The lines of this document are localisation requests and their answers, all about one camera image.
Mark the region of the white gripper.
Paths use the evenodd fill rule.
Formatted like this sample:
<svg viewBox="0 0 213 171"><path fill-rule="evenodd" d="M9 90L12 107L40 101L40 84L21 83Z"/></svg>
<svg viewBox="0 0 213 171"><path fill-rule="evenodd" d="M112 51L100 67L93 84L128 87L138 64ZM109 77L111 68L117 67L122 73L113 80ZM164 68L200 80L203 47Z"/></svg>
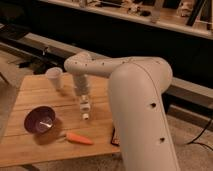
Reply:
<svg viewBox="0 0 213 171"><path fill-rule="evenodd" d="M91 109L91 105L89 102L89 98L87 94L90 91L88 79L86 75L74 75L73 76L74 82L74 90L77 96L80 97L80 110L84 112L88 112ZM82 115L83 120L89 119L89 114L84 113Z"/></svg>

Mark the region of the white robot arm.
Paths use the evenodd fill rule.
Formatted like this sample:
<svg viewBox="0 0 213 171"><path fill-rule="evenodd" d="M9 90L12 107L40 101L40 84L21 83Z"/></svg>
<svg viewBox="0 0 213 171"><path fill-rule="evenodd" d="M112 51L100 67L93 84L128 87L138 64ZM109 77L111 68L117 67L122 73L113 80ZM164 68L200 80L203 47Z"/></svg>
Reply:
<svg viewBox="0 0 213 171"><path fill-rule="evenodd" d="M80 52L65 70L108 79L108 99L126 171L180 171L162 94L172 69L160 57L94 59Z"/></svg>

